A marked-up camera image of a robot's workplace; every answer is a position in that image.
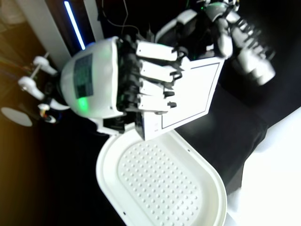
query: green led indicator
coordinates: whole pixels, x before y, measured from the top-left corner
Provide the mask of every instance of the green led indicator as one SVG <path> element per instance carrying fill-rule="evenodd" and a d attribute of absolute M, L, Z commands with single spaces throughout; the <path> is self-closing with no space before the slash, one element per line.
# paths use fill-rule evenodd
<path fill-rule="evenodd" d="M 86 97 L 82 97 L 79 99 L 79 108 L 86 112 L 89 109 L 88 100 Z"/>

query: oval plastic tray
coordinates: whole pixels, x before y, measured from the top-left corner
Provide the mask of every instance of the oval plastic tray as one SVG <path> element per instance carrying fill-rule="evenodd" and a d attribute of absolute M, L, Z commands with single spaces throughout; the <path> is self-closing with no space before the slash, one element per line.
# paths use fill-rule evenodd
<path fill-rule="evenodd" d="M 109 138 L 98 184 L 128 226 L 222 226 L 227 196 L 216 170 L 174 130 L 142 141 L 132 129 Z"/>

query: black tablecloth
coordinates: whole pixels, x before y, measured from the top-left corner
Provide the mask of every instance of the black tablecloth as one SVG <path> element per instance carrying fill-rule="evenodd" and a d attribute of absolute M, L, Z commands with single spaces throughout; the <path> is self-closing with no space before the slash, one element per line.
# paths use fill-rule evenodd
<path fill-rule="evenodd" d="M 266 130 L 260 118 L 219 86 L 209 114 L 177 129 L 216 168 L 225 184 L 263 140 Z M 95 177 L 96 159 L 108 137 L 87 133 L 77 116 L 55 127 L 44 125 L 42 133 L 53 187 L 52 224 L 124 225 Z"/>

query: blue glowing line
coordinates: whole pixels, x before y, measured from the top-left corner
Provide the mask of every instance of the blue glowing line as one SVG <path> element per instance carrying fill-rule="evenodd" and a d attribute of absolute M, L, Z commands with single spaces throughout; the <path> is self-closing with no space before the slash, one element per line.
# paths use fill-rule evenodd
<path fill-rule="evenodd" d="M 64 4 L 65 4 L 65 7 L 66 7 L 66 9 L 67 9 L 68 15 L 69 15 L 69 17 L 70 17 L 71 23 L 72 23 L 72 25 L 73 25 L 74 31 L 75 31 L 75 33 L 76 33 L 77 39 L 79 40 L 81 49 L 84 50 L 84 49 L 86 49 L 86 47 L 85 47 L 85 44 L 84 44 L 84 42 L 83 42 L 83 39 L 81 38 L 81 35 L 80 35 L 80 32 L 79 32 L 79 28 L 77 27 L 77 24 L 76 24 L 76 22 L 75 22 L 74 15 L 73 15 L 73 13 L 72 13 L 70 4 L 69 4 L 69 2 L 67 2 L 67 1 L 64 1 Z"/>

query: white cloth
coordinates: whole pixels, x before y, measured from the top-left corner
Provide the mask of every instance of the white cloth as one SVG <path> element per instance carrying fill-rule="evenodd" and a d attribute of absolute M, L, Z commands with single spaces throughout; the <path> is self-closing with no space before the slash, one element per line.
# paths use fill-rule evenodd
<path fill-rule="evenodd" d="M 271 127 L 247 159 L 228 213 L 239 226 L 301 226 L 301 108 Z"/>

